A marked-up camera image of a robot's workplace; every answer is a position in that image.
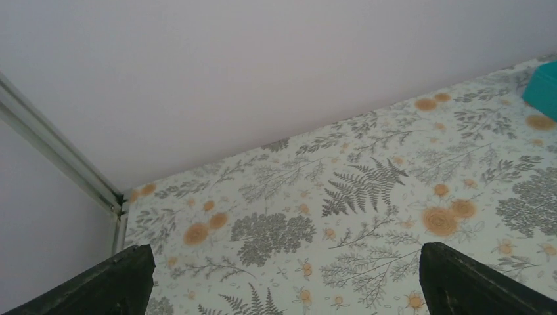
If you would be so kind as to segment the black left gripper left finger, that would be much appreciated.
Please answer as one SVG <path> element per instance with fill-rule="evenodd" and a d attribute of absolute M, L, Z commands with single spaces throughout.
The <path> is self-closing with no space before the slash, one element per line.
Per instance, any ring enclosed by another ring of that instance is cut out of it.
<path fill-rule="evenodd" d="M 156 268 L 150 245 L 133 245 L 7 314 L 144 314 Z"/>

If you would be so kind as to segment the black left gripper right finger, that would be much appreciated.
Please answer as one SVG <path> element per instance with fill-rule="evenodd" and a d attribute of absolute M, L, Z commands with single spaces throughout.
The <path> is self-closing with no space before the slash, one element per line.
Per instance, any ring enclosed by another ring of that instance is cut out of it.
<path fill-rule="evenodd" d="M 441 242 L 420 251 L 428 311 L 445 314 L 555 314 L 556 301 Z"/>

